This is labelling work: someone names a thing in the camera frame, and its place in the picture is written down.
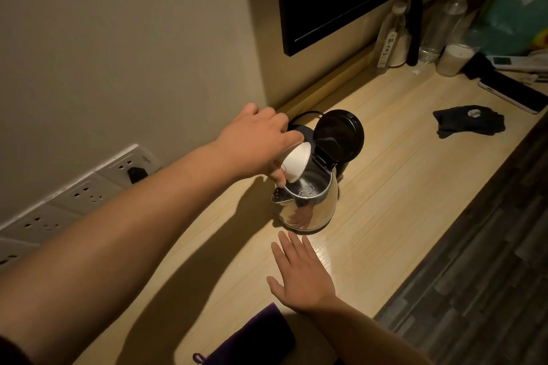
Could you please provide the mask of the person's left hand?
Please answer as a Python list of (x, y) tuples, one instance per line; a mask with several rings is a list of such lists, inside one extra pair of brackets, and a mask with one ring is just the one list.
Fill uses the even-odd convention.
[(249, 103), (211, 144), (235, 179), (266, 175), (279, 155), (304, 142), (299, 131), (288, 130), (289, 119), (271, 107)]

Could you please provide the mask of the person's right hand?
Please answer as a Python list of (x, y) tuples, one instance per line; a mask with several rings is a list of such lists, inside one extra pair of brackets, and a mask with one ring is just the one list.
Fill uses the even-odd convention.
[[(278, 242), (271, 243), (272, 254), (278, 265)], [(307, 265), (302, 269), (280, 269), (288, 304), (284, 306), (300, 313), (329, 309), (338, 303), (335, 285), (324, 265)]]

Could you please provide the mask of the white paper cup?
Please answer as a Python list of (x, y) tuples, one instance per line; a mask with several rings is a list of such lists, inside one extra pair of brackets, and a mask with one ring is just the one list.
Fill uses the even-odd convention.
[(273, 164), (283, 172), (287, 183), (294, 183), (301, 177), (310, 159), (311, 149), (311, 144), (305, 141), (274, 159)]

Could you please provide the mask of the person's left forearm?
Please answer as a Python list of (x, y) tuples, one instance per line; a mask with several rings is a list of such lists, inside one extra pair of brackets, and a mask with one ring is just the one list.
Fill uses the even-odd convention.
[(131, 305), (175, 242), (237, 173), (216, 140), (140, 182), (0, 277), (0, 336), (66, 363)]

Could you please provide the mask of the person's right forearm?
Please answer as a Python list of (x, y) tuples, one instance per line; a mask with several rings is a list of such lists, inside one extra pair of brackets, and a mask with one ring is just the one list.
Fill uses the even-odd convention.
[(334, 295), (305, 312), (345, 365), (434, 365), (417, 348)]

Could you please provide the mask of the stainless steel electric kettle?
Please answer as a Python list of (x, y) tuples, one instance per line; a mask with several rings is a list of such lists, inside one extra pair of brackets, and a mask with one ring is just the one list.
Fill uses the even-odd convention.
[(305, 112), (298, 117), (318, 117), (314, 128), (295, 124), (304, 142), (311, 144), (311, 156), (305, 171), (294, 183), (275, 188), (271, 201), (278, 219), (290, 230), (312, 234), (332, 220), (339, 198), (339, 180), (348, 164), (361, 152), (364, 130), (360, 120), (346, 110), (326, 113)]

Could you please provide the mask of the purple cloth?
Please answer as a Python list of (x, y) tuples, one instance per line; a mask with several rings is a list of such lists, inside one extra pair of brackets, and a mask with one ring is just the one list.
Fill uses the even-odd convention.
[(196, 365), (280, 365), (296, 347), (289, 323), (270, 303), (209, 356), (194, 353)]

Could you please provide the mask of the clear bottle with white label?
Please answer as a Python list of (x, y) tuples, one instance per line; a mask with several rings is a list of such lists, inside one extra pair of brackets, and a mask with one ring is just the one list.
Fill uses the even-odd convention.
[(406, 26), (406, 9), (405, 2), (395, 2), (381, 24), (369, 63), (375, 75), (386, 73), (389, 67), (389, 61)]

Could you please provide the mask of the black glove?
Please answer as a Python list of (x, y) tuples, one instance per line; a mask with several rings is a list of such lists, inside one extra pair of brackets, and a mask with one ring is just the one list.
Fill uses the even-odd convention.
[(456, 106), (432, 114), (438, 123), (440, 139), (462, 132), (493, 136), (506, 129), (504, 115), (485, 106)]

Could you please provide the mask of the black stick-shaped device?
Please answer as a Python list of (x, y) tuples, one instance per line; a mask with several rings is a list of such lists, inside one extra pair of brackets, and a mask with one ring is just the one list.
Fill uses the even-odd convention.
[(416, 66), (419, 61), (421, 42), (423, 0), (410, 0), (407, 29), (410, 35), (406, 64)]

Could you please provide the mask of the white plastic cup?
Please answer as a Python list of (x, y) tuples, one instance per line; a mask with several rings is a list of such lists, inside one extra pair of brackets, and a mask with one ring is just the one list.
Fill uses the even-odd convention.
[(436, 72), (448, 78), (456, 76), (486, 42), (487, 36), (482, 30), (454, 32), (436, 64)]

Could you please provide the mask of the clear plastic water bottle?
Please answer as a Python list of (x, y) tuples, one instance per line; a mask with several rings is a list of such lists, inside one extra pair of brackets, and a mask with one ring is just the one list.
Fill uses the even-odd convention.
[(449, 0), (428, 25), (419, 47), (418, 60), (423, 64), (435, 63), (449, 37), (468, 10), (468, 0)]

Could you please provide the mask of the black smartphone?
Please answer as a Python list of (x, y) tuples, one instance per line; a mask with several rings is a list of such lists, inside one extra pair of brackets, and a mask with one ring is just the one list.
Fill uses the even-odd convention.
[(491, 71), (479, 79), (484, 90), (531, 114), (548, 107), (548, 96), (498, 71)]

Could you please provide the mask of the white remote control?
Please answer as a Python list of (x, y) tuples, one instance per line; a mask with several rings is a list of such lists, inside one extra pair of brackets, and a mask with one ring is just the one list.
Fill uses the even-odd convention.
[(548, 54), (533, 56), (487, 56), (489, 62), (499, 71), (548, 73)]

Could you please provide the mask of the green plastic bag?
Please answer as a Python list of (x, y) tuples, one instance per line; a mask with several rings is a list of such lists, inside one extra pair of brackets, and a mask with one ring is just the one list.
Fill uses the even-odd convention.
[(548, 49), (548, 0), (487, 0), (475, 28), (487, 56), (526, 56)]

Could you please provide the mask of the white wall socket panel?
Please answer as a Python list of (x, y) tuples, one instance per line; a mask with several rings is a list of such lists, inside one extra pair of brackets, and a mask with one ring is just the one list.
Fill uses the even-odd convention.
[(123, 189), (96, 172), (89, 172), (51, 195), (48, 203), (73, 213), (86, 215), (103, 206)]
[(129, 189), (133, 186), (127, 175), (130, 167), (144, 168), (150, 176), (162, 169), (163, 164), (146, 148), (133, 144), (100, 164), (94, 171), (120, 188)]
[(49, 203), (35, 206), (0, 226), (0, 238), (41, 244), (81, 218)]
[(39, 244), (0, 237), (0, 274), (37, 248), (39, 248)]

